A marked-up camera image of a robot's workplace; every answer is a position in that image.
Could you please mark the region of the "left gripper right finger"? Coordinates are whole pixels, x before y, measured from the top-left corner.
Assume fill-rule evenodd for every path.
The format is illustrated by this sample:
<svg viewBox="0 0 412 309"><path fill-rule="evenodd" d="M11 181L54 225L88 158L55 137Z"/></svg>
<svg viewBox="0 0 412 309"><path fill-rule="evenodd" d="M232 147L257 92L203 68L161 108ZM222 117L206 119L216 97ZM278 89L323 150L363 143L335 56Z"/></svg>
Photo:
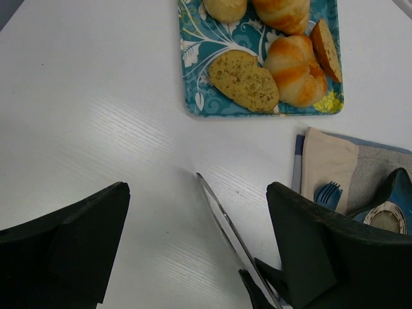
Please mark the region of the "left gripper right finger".
<svg viewBox="0 0 412 309"><path fill-rule="evenodd" d="M410 308L411 237L370 227L281 183L267 202L282 269L274 282L294 308Z"/></svg>

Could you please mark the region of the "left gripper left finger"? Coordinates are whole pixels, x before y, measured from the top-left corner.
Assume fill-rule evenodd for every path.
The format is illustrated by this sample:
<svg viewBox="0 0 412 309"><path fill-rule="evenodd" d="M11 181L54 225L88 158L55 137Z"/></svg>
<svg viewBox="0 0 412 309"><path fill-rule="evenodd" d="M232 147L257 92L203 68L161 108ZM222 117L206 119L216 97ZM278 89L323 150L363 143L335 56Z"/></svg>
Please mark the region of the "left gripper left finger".
<svg viewBox="0 0 412 309"><path fill-rule="evenodd" d="M1 308L96 308L103 303L130 201L117 182L1 231Z"/></svg>

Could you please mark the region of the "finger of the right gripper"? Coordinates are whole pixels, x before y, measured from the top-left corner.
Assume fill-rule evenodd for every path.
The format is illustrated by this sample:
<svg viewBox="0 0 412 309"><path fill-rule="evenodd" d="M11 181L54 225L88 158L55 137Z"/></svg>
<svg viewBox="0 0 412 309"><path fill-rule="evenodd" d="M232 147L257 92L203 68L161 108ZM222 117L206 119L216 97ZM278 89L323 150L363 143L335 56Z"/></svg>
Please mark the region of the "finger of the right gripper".
<svg viewBox="0 0 412 309"><path fill-rule="evenodd" d="M285 273L282 270L271 267L258 258L254 258L254 265L257 268L258 274L262 276L263 281L274 287L280 298L285 301L285 304L290 304L290 292L285 281ZM276 308L269 303L247 270L241 269L239 274L248 291L253 308Z"/></svg>

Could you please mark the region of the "metal serving tongs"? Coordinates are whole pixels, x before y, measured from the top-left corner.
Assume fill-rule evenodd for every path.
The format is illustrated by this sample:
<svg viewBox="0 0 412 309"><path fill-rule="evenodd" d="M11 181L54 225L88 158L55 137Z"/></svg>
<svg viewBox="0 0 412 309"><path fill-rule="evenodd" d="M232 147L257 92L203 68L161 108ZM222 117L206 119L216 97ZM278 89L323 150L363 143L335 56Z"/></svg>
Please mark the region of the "metal serving tongs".
<svg viewBox="0 0 412 309"><path fill-rule="evenodd" d="M258 274L252 254L248 250L228 212L224 209L211 186L200 173L196 173L196 180L200 185L207 206L210 209L211 215L214 218L219 231L234 254L238 273L241 269L247 270L256 284L260 287L269 303L276 308L282 308L283 306L278 300L276 291L274 291L268 283L265 283L262 276Z"/></svg>

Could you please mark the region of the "brown-crust bread slice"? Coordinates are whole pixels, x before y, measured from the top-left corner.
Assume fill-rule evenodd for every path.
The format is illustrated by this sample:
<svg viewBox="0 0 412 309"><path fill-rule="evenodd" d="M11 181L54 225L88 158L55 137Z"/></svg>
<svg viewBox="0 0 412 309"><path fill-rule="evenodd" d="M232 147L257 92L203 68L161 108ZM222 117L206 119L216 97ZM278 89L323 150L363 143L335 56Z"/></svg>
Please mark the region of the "brown-crust bread slice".
<svg viewBox="0 0 412 309"><path fill-rule="evenodd" d="M332 33L324 19L320 19L310 33L310 39L323 70L338 83L342 82L342 70Z"/></svg>

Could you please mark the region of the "oval tan bread slice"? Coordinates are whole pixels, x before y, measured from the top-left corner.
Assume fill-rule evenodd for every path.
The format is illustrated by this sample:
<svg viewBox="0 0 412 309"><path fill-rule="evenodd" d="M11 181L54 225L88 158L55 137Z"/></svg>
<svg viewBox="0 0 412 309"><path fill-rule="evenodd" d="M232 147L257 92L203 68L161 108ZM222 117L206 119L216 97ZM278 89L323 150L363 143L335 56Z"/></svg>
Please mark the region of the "oval tan bread slice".
<svg viewBox="0 0 412 309"><path fill-rule="evenodd" d="M242 50L229 50L209 68L211 84L237 105L254 113L273 113L280 98L271 73L258 58Z"/></svg>

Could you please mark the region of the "blue plastic fork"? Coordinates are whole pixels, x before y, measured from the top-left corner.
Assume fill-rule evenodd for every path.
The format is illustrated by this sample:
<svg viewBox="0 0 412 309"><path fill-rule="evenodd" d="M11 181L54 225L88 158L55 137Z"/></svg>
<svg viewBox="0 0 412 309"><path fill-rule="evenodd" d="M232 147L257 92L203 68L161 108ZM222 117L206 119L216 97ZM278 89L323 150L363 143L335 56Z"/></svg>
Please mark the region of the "blue plastic fork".
<svg viewBox="0 0 412 309"><path fill-rule="evenodd" d="M330 182L317 188L314 193L314 202L320 206L335 211L341 196L341 186L338 183Z"/></svg>

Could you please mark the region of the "blue star-shaped plate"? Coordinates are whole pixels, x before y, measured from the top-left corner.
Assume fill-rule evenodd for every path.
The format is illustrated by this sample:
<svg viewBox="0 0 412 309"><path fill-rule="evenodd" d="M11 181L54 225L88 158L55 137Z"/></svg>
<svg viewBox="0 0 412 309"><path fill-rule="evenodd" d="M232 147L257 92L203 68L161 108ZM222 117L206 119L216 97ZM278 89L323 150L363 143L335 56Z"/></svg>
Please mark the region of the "blue star-shaped plate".
<svg viewBox="0 0 412 309"><path fill-rule="evenodd" d="M347 217L372 227L411 235L411 178L400 167L392 171L365 206Z"/></svg>

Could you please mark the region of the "blue beige cloth placemat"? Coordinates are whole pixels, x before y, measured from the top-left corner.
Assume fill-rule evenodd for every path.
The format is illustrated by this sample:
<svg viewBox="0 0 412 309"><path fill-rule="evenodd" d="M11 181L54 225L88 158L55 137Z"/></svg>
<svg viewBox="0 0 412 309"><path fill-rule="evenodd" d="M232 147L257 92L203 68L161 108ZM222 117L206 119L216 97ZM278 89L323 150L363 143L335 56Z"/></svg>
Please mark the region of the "blue beige cloth placemat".
<svg viewBox="0 0 412 309"><path fill-rule="evenodd" d="M292 190L313 201L318 187L335 182L342 189L335 211L353 214L397 168L411 174L410 150L310 127L296 136Z"/></svg>

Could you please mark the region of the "orange striped twisted roll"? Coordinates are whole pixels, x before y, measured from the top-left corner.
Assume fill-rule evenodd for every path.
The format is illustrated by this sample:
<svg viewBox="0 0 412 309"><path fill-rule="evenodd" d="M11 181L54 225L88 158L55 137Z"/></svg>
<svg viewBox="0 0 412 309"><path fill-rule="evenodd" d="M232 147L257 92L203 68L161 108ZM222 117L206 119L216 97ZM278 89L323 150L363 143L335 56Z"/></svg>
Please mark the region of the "orange striped twisted roll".
<svg viewBox="0 0 412 309"><path fill-rule="evenodd" d="M326 74L306 35L280 37L269 47L263 63L279 90L279 99L295 108L320 101L328 90Z"/></svg>

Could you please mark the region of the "golden croissant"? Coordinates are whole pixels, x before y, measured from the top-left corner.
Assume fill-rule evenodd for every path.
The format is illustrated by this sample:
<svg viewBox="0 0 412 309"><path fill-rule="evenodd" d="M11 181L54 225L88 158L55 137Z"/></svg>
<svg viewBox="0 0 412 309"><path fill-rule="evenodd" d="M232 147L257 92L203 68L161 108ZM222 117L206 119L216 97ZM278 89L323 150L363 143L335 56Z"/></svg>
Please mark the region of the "golden croissant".
<svg viewBox="0 0 412 309"><path fill-rule="evenodd" d="M310 0L253 0L252 4L262 22L285 34L303 34L308 25Z"/></svg>

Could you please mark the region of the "teal floral serving tray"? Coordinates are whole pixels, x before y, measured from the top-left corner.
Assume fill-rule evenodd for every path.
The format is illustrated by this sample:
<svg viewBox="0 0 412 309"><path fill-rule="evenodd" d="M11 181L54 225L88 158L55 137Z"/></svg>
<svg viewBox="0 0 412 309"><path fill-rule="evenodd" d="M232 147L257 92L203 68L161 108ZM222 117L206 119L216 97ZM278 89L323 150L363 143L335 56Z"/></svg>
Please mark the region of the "teal floral serving tray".
<svg viewBox="0 0 412 309"><path fill-rule="evenodd" d="M310 35L316 22L323 18L331 30L339 62L340 38L337 1L311 1L310 18L304 31ZM229 50L242 50L256 56L259 65L266 59L270 45L285 34L263 24L252 1L244 17L232 24L222 24L206 11L203 1L178 1L180 49L182 58L185 105L197 117L289 117L338 114L344 107L342 83L327 77L328 91L314 106L295 108L283 102L274 112L254 113L227 98L209 80L213 60Z"/></svg>

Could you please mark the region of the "small round tan bun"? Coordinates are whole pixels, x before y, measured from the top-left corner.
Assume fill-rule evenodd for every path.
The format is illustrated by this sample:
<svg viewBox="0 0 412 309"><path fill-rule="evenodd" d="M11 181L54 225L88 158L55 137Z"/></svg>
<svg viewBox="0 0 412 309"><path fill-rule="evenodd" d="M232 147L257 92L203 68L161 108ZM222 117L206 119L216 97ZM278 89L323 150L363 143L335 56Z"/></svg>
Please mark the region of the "small round tan bun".
<svg viewBox="0 0 412 309"><path fill-rule="evenodd" d="M211 17L221 23L240 21L247 11L247 0L203 0Z"/></svg>

